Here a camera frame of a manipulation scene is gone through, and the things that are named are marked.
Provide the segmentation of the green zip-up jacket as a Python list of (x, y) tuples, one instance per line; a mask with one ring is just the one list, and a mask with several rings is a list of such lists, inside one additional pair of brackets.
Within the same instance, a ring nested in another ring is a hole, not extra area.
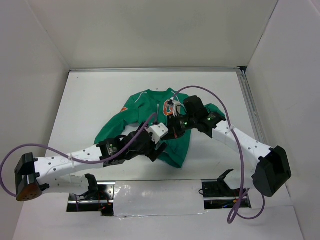
[[(157, 113), (157, 121), (167, 123), (168, 116), (173, 113), (168, 101), (175, 90), (168, 88), (166, 91), (152, 91), (150, 89), (138, 92), (129, 97), (121, 111), (113, 116), (95, 137), (94, 143), (98, 144), (109, 138), (115, 138), (123, 133), (126, 126), (141, 124), (151, 114)], [(167, 147), (158, 157), (174, 168), (181, 168), (186, 160), (190, 146), (191, 131), (187, 130), (184, 136), (167, 140)]]

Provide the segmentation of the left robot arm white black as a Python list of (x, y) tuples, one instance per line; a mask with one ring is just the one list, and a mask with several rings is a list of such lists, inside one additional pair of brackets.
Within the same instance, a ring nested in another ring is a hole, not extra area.
[(109, 138), (87, 149), (66, 156), (34, 157), (24, 154), (15, 170), (16, 200), (26, 202), (47, 193), (72, 193), (88, 200), (97, 197), (99, 187), (92, 174), (76, 176), (75, 173), (121, 165), (137, 156), (155, 161), (165, 150), (160, 140), (168, 130), (160, 126), (133, 131), (129, 135)]

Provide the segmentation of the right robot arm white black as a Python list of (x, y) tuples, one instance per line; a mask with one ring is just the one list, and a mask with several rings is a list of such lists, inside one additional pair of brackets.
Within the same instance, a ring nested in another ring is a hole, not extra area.
[[(265, 197), (272, 197), (292, 176), (287, 152), (281, 146), (270, 147), (231, 125), (221, 114), (209, 111), (197, 96), (180, 103), (173, 98), (165, 103), (170, 112), (167, 120), (166, 139), (177, 139), (186, 131), (196, 129), (215, 139), (240, 155), (241, 170), (223, 173), (218, 190), (230, 196), (236, 189), (256, 189)], [(245, 171), (245, 163), (251, 170)]]

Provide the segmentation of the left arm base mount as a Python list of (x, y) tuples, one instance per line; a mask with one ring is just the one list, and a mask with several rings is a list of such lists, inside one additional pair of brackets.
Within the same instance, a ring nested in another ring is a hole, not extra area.
[(93, 174), (85, 174), (88, 187), (80, 195), (70, 194), (67, 213), (100, 212), (102, 216), (114, 216), (115, 181), (97, 181)]

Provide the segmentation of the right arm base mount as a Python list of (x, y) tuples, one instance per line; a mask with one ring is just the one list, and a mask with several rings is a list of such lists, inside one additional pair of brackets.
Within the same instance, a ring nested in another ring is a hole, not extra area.
[(233, 169), (228, 169), (217, 179), (203, 180), (202, 188), (198, 191), (203, 196), (204, 209), (231, 209), (239, 200), (240, 188), (231, 189), (226, 183), (225, 178)]

